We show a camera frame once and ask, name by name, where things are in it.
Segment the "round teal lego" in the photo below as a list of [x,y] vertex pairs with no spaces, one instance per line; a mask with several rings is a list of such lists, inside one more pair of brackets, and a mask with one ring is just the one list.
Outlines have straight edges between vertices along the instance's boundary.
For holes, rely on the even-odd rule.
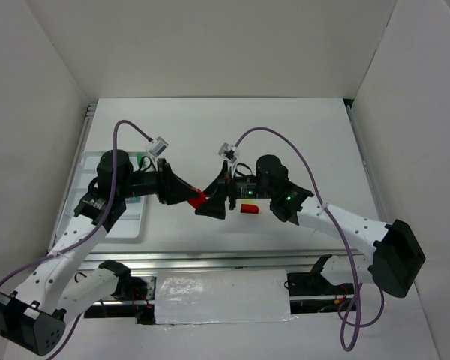
[[134,204],[134,203],[141,203],[142,199],[141,198],[130,198],[130,199],[126,199],[126,203],[127,204]]

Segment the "red flower lego brick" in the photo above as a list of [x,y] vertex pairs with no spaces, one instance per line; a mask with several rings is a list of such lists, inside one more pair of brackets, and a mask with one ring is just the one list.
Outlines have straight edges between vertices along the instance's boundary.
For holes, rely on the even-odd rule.
[[198,191],[196,193],[197,197],[194,197],[193,199],[189,199],[187,202],[189,205],[191,205],[194,209],[199,209],[204,203],[207,202],[207,196],[202,192]]

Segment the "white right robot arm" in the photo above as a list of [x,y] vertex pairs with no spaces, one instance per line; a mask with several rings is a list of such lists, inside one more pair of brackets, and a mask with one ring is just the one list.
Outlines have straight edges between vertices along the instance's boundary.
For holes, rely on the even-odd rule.
[[284,223],[317,230],[360,251],[365,264],[357,265],[351,278],[339,276],[329,255],[319,261],[319,272],[331,284],[358,280],[377,285],[396,298],[407,295],[425,263],[411,226],[394,220],[369,220],[326,202],[289,179],[288,169],[272,154],[256,161],[256,174],[233,175],[224,162],[217,178],[205,189],[196,215],[223,220],[238,200],[268,199],[272,214]]

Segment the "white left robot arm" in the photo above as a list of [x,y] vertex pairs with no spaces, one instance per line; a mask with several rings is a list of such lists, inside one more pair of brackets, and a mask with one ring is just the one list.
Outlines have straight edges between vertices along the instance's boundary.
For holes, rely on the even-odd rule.
[[127,199],[155,195],[170,206],[200,196],[164,159],[157,160],[154,171],[135,170],[126,151],[108,151],[96,171],[45,261],[13,292],[0,292],[0,335],[38,356],[49,354],[66,325],[96,301],[146,295],[148,284],[114,260],[103,261],[81,281],[74,281],[84,259],[125,213]]

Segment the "red half-round lego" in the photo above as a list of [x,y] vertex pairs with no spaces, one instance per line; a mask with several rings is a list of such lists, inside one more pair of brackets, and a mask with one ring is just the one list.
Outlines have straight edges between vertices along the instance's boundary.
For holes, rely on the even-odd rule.
[[240,212],[242,214],[257,215],[260,213],[260,208],[254,204],[241,204]]

